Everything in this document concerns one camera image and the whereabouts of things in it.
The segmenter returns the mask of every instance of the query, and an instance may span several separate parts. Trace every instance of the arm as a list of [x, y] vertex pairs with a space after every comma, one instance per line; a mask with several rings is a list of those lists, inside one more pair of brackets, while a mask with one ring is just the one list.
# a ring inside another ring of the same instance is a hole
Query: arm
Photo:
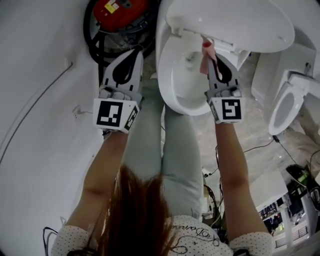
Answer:
[[[113, 133], [104, 141], [85, 176], [80, 201], [66, 225], [87, 231], [90, 224], [97, 222], [102, 209], [106, 209], [111, 197], [127, 139], [127, 134]], [[98, 240], [102, 233], [104, 219], [100, 218], [96, 225], [93, 236]]]
[[215, 125], [228, 238], [266, 232], [249, 191], [248, 167], [233, 124]]

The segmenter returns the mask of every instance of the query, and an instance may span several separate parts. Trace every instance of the toilet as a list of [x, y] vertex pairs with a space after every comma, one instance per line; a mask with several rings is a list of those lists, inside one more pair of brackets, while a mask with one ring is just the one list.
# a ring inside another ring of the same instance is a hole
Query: toilet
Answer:
[[162, 0], [156, 27], [156, 71], [165, 103], [178, 113], [210, 111], [199, 72], [202, 36], [238, 70], [250, 52], [275, 53], [294, 41], [287, 15], [269, 0]]
[[316, 50], [293, 43], [289, 48], [259, 57], [251, 92], [262, 106], [271, 135], [283, 132], [296, 118], [307, 94], [320, 98], [313, 79]]

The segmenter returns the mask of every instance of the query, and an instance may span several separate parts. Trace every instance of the person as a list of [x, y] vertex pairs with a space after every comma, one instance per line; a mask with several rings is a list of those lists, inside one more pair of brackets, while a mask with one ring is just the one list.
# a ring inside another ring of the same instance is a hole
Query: person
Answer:
[[142, 94], [129, 136], [112, 133], [96, 155], [51, 255], [272, 255], [272, 237], [251, 198], [234, 125], [215, 125], [227, 245], [200, 221], [204, 181], [192, 117], [165, 106], [156, 79]]

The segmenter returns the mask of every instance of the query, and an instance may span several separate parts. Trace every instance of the toilet seat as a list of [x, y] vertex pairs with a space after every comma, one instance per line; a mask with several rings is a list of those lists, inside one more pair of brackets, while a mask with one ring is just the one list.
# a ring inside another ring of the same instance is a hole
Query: toilet seat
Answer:
[[271, 135], [284, 131], [296, 118], [303, 103], [306, 90], [286, 82], [273, 101], [270, 112], [265, 112], [264, 119]]
[[[183, 65], [181, 59], [184, 55], [201, 53], [201, 35], [213, 39], [218, 47], [217, 53], [220, 52], [237, 68], [250, 51], [281, 51], [289, 47], [295, 38], [289, 18], [269, 0], [162, 0], [158, 23], [163, 20], [167, 25], [158, 25], [157, 29], [170, 31], [157, 31], [157, 37], [163, 40], [162, 36], [170, 35], [162, 44], [163, 47], [157, 47], [157, 76], [161, 95], [173, 110], [191, 116], [210, 111], [203, 94], [209, 89], [209, 82], [204, 82], [204, 77], [199, 76], [200, 82], [194, 80], [194, 88], [186, 87], [190, 93], [182, 93], [187, 95], [184, 98], [176, 93], [185, 82], [175, 76], [176, 70], [181, 71], [177, 65]], [[182, 74], [190, 79], [187, 72]]]

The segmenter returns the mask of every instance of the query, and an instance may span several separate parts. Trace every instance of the light blue jeans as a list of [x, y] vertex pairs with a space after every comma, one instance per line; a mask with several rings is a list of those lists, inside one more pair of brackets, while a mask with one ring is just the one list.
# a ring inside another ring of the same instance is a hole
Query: light blue jeans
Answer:
[[156, 79], [148, 82], [142, 95], [145, 100], [130, 129], [123, 163], [144, 181], [162, 174], [170, 214], [199, 219], [204, 181], [193, 119], [165, 106], [162, 157], [161, 115], [165, 103]]

